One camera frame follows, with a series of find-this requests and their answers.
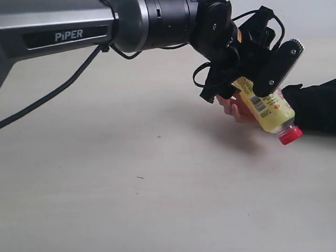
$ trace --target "table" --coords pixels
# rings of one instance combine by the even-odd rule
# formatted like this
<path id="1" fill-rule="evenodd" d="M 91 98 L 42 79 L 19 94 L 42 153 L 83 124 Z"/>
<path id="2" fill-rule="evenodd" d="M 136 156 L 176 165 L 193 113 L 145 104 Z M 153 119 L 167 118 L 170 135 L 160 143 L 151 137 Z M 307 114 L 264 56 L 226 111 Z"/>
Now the table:
<path id="1" fill-rule="evenodd" d="M 335 40 L 302 42 L 284 85 L 335 78 Z M 18 63 L 0 117 L 63 83 L 92 50 Z M 2 129 L 0 251 L 335 251 L 335 138 L 282 146 L 236 124 L 198 96 L 192 73 L 204 62 L 190 47 L 100 54 Z"/>

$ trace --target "yellow bottle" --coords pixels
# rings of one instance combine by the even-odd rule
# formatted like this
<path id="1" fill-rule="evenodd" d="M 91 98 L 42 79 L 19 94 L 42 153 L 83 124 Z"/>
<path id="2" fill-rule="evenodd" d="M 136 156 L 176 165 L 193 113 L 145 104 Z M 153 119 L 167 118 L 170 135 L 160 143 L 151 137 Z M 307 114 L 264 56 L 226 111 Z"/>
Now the yellow bottle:
<path id="1" fill-rule="evenodd" d="M 284 145 L 302 136 L 302 131 L 294 124 L 295 111 L 280 89 L 260 98 L 253 93 L 253 82 L 245 77 L 239 78 L 233 85 L 240 90 L 241 99 L 265 131 L 277 134 Z"/>

